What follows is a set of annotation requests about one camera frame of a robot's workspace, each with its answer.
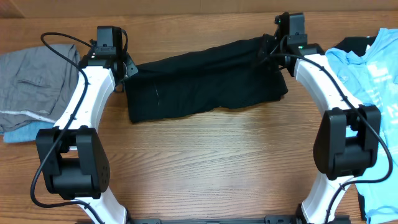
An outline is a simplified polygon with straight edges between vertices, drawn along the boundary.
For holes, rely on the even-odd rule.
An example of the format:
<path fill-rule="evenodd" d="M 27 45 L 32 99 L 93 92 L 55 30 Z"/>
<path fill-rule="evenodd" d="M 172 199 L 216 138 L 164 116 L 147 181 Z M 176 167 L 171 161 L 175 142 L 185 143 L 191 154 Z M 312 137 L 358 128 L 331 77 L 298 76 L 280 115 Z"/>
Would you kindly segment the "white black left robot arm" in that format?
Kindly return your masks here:
<path fill-rule="evenodd" d="M 109 187 L 110 164 L 98 136 L 109 96 L 137 73 L 127 52 L 127 33 L 120 27 L 99 26 L 80 62 L 44 45 L 78 70 L 78 84 L 54 127 L 37 134 L 40 165 L 30 199 L 42 208 L 78 205 L 92 223 L 132 223 L 128 209 Z"/>

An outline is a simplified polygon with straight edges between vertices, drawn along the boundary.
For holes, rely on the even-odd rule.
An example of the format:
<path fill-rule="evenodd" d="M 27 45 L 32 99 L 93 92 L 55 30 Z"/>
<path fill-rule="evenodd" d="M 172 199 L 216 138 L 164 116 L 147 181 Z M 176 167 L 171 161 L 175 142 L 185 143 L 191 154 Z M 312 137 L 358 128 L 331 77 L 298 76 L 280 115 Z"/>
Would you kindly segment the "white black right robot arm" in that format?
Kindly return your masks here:
<path fill-rule="evenodd" d="M 381 113 L 355 98 L 332 71 L 324 51 L 310 44 L 302 13 L 275 17 L 277 46 L 262 53 L 262 62 L 274 62 L 309 92 L 322 116 L 313 144 L 318 169 L 307 198 L 294 215 L 268 215 L 265 223 L 350 223 L 335 211 L 347 189 L 376 163 Z"/>

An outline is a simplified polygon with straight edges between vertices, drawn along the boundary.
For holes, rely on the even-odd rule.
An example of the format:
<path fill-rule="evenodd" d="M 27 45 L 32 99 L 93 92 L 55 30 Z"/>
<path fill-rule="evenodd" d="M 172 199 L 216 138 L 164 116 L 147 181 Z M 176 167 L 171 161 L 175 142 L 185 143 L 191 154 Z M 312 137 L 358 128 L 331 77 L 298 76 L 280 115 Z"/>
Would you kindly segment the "black shorts with mesh lining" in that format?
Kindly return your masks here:
<path fill-rule="evenodd" d="M 256 71 L 260 39 L 138 65 L 138 73 L 125 82 L 129 119 L 179 118 L 280 100 L 288 92 L 281 72 Z"/>

